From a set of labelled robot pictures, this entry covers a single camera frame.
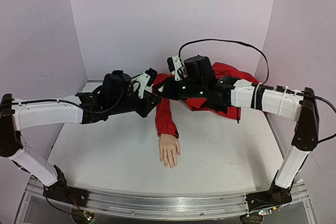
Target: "black cable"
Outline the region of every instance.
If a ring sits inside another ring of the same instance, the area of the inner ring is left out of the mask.
[[[70,212],[68,212],[68,211],[65,211],[65,210],[62,210],[62,209],[60,209],[60,208],[54,206],[54,205],[49,201],[49,199],[48,199],[48,197],[47,197],[47,194],[46,194],[46,186],[45,186],[45,185],[43,185],[43,192],[44,192],[44,197],[46,198],[46,201],[48,202],[49,205],[51,205],[53,208],[57,209],[58,211],[64,212],[64,213],[69,214],[70,216],[72,216],[72,213],[70,213]]]
[[[141,74],[137,74],[136,76],[133,76],[132,78],[131,78],[131,80],[132,79],[134,79],[134,78],[136,78],[136,77],[138,77],[138,76],[140,76]]]
[[[198,43],[198,42],[203,42],[203,41],[221,41],[221,42],[229,42],[229,43],[236,43],[236,44],[239,44],[239,45],[242,45],[242,46],[245,46],[245,47],[250,47],[250,48],[253,48],[254,50],[257,50],[259,53],[261,53],[261,55],[263,56],[263,58],[265,59],[266,61],[266,65],[267,65],[267,75],[266,75],[266,80],[262,83],[262,84],[265,84],[267,81],[268,81],[268,77],[269,77],[269,67],[268,67],[268,60],[265,56],[265,54],[259,50],[258,48],[256,48],[255,46],[252,46],[248,43],[245,43],[245,42],[242,42],[242,41],[236,41],[236,40],[226,40],[226,39],[199,39],[199,40],[193,40],[193,41],[190,41],[190,42],[187,42],[185,44],[183,44],[180,49],[179,49],[179,53],[178,53],[178,56],[179,58],[181,59],[181,51],[182,49],[187,46],[187,45],[190,45],[190,44],[194,44],[194,43]]]
[[[185,79],[184,76],[183,76],[183,70],[182,70],[181,68],[177,70],[177,74],[179,75],[179,77],[180,77],[182,80]]]
[[[271,207],[275,207],[274,204],[262,205],[260,207],[252,209],[252,211],[254,212],[254,211],[264,210],[265,208],[271,208]]]
[[[318,97],[317,95],[311,95],[311,94],[308,94],[308,93],[297,93],[297,95],[300,95],[300,96],[303,96],[303,97],[311,97],[311,98],[314,98],[314,99],[319,100],[321,102],[324,102],[327,105],[329,105],[329,107],[336,113],[335,106],[331,102],[329,102],[327,99],[325,99],[323,97]],[[328,141],[328,140],[330,140],[330,139],[332,139],[334,137],[336,137],[336,133],[333,134],[333,135],[331,135],[331,136],[328,136],[326,138],[323,138],[323,139],[319,140],[318,143],[320,144],[320,143]]]
[[[118,100],[116,101],[116,103],[113,106],[109,107],[108,109],[102,110],[102,111],[90,111],[90,110],[87,110],[85,108],[82,108],[80,105],[78,105],[78,104],[76,104],[74,102],[70,102],[70,101],[62,100],[62,99],[31,100],[31,101],[23,101],[23,102],[21,102],[21,104],[31,104],[31,103],[40,103],[40,102],[61,102],[61,103],[67,103],[67,104],[71,104],[73,106],[76,106],[76,107],[80,108],[81,110],[83,110],[83,111],[85,111],[87,113],[101,114],[101,113],[105,113],[105,112],[108,112],[108,111],[112,110],[120,102],[120,100],[122,98],[122,95],[124,93],[124,90],[125,90],[125,86],[122,87],[122,91],[121,91],[120,96],[119,96]],[[12,103],[12,105],[19,105],[19,103],[18,102],[14,102],[14,103]],[[0,105],[0,108],[3,107],[3,106],[8,106],[8,104],[2,104],[2,105]]]

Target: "mannequin hand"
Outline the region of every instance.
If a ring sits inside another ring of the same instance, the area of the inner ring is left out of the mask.
[[[177,155],[181,156],[181,147],[178,139],[173,135],[161,134],[160,136],[160,161],[164,162],[167,168],[168,163],[171,169],[177,167]]]

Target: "cable clip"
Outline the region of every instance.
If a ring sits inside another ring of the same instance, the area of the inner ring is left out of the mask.
[[[256,110],[257,109],[257,93],[258,93],[258,90],[259,90],[259,86],[262,85],[262,83],[260,82],[258,84],[258,86],[256,87],[256,92],[254,92],[254,109]]]
[[[167,60],[169,71],[175,78],[175,81],[181,81],[186,78],[186,70],[183,61],[179,56],[169,57]]]
[[[288,86],[285,86],[285,90],[284,90],[283,93],[282,93],[281,100],[280,100],[280,104],[279,104],[278,115],[280,115],[280,110],[281,110],[282,102],[283,102],[284,97],[285,97],[285,95],[286,95],[286,93],[287,93],[287,90],[288,90]]]

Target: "zip tie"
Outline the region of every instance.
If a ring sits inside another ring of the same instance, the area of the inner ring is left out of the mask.
[[[258,84],[258,86],[256,87],[256,92],[254,94],[254,109],[256,110],[256,107],[257,107],[257,92],[258,92],[258,89],[259,89],[259,86],[261,85],[261,82]]]
[[[286,93],[287,93],[287,90],[288,90],[288,86],[285,87],[285,90],[284,90],[284,92],[282,93],[281,100],[280,100],[280,105],[279,105],[279,110],[278,110],[278,115],[280,115],[280,109],[281,109],[281,106],[282,106],[282,102],[283,102],[283,100],[284,100],[284,97],[285,97],[285,95],[286,95]]]

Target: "red jacket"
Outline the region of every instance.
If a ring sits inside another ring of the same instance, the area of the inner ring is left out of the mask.
[[[240,72],[238,69],[231,67],[227,64],[216,62],[212,67],[215,71],[217,79],[221,78],[222,76],[232,76],[232,77],[238,77],[240,79],[245,79],[250,82],[259,83],[249,73]],[[171,75],[164,74],[164,73],[159,74],[154,82],[154,85],[162,82],[168,76],[171,76]],[[240,119],[240,108],[228,107],[227,114],[225,114],[223,112],[217,112],[209,108],[202,107],[204,102],[205,102],[205,98],[189,98],[185,101],[186,105],[192,111],[210,110],[226,118],[235,119],[235,120]],[[156,123],[158,136],[160,136],[161,134],[169,134],[169,135],[174,135],[177,138],[179,137],[179,133],[177,131],[176,125],[172,119],[172,112],[170,110],[170,102],[168,99],[163,99],[162,102],[156,107],[155,123]]]

